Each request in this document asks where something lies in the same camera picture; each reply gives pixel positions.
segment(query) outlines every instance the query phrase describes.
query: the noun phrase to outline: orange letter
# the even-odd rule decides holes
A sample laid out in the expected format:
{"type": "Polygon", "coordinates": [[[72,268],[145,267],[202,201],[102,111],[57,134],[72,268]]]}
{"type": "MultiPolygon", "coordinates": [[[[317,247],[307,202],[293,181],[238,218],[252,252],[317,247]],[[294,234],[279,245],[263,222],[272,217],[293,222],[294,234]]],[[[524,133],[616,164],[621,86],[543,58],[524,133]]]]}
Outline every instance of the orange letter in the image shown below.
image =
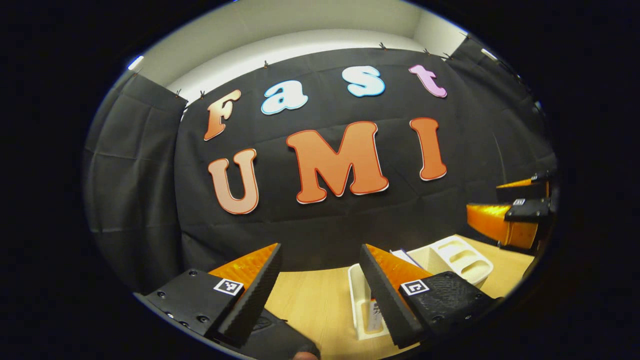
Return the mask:
{"type": "Polygon", "coordinates": [[[234,90],[222,97],[222,99],[212,103],[209,105],[207,110],[209,110],[209,128],[207,129],[207,133],[204,134],[204,141],[208,141],[218,136],[224,129],[225,126],[222,124],[222,118],[225,120],[229,119],[231,116],[231,110],[233,110],[233,103],[226,104],[228,101],[237,101],[240,99],[240,90],[234,90]]]}
{"type": "Polygon", "coordinates": [[[229,160],[218,159],[209,164],[209,173],[213,179],[213,188],[216,190],[218,202],[231,214],[249,214],[258,206],[258,185],[253,173],[253,159],[256,155],[255,149],[247,149],[234,156],[234,163],[240,166],[244,185],[244,197],[239,200],[234,198],[229,190],[227,179],[229,160]]]}
{"type": "Polygon", "coordinates": [[[374,135],[378,127],[373,122],[359,121],[347,126],[338,152],[315,130],[290,135],[287,145],[296,151],[300,170],[301,191],[296,197],[300,204],[326,199],[326,190],[318,185],[316,172],[322,176],[335,196],[342,196],[353,167],[353,183],[349,187],[355,195],[381,192],[389,187],[382,176],[374,135]]]}
{"type": "Polygon", "coordinates": [[[425,181],[440,179],[447,173],[447,167],[440,157],[440,146],[436,129],[438,122],[428,117],[418,117],[409,121],[409,126],[418,132],[422,148],[422,170],[420,178],[425,181]]]}

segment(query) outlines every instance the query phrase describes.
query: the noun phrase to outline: table surface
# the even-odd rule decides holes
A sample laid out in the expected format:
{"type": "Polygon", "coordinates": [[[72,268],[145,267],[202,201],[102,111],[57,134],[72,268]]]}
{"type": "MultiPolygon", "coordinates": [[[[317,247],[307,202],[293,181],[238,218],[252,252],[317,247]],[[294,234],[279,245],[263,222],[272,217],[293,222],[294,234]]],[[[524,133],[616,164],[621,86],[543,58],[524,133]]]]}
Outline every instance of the table surface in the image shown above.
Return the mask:
{"type": "MultiPolygon", "coordinates": [[[[533,260],[533,256],[461,237],[493,263],[493,271],[481,287],[493,298],[507,295],[533,260]]],[[[323,360],[380,359],[416,347],[418,344],[399,350],[390,335],[358,340],[348,268],[281,272],[265,308],[315,342],[323,360]]]]}

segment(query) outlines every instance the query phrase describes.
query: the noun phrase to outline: white storage organizer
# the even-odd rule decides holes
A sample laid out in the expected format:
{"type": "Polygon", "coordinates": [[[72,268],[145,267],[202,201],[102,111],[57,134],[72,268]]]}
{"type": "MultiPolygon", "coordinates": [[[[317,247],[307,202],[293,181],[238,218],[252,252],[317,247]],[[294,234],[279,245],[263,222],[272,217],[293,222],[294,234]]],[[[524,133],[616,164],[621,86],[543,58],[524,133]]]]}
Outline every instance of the white storage organizer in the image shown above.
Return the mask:
{"type": "MultiPolygon", "coordinates": [[[[453,271],[476,288],[480,288],[493,271],[493,264],[489,259],[455,235],[406,253],[428,272],[435,275],[445,271],[453,271]]],[[[360,264],[352,265],[348,275],[353,326],[356,329],[358,340],[388,335],[389,331],[384,319],[382,320],[382,331],[375,334],[365,333],[362,304],[371,298],[371,289],[360,264]]]]}

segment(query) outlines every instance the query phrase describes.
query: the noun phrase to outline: white container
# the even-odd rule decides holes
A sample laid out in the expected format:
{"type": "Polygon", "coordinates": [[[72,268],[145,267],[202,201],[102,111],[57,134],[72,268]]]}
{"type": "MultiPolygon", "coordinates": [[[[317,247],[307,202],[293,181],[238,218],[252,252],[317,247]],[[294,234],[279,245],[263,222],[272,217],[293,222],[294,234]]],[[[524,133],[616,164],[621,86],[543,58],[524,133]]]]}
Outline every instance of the white container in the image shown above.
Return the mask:
{"type": "MultiPolygon", "coordinates": [[[[455,235],[406,253],[428,272],[435,275],[445,271],[453,271],[476,288],[480,288],[493,271],[493,264],[489,259],[455,235]]],[[[371,289],[360,264],[349,267],[348,277],[353,327],[356,329],[358,340],[388,335],[389,330],[384,319],[382,320],[382,331],[374,334],[365,333],[362,304],[371,298],[371,289]]]]}

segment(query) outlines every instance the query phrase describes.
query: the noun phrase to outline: ceiling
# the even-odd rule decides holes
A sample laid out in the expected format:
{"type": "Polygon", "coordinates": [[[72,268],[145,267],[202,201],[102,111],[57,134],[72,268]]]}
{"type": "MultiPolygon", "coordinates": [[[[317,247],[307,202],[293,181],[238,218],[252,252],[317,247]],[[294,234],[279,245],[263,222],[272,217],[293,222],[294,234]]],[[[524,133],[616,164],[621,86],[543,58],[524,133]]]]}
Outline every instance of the ceiling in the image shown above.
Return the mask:
{"type": "Polygon", "coordinates": [[[400,0],[238,0],[151,47],[140,74],[168,86],[217,55],[297,31],[360,29],[413,38],[422,13],[400,0]]]}

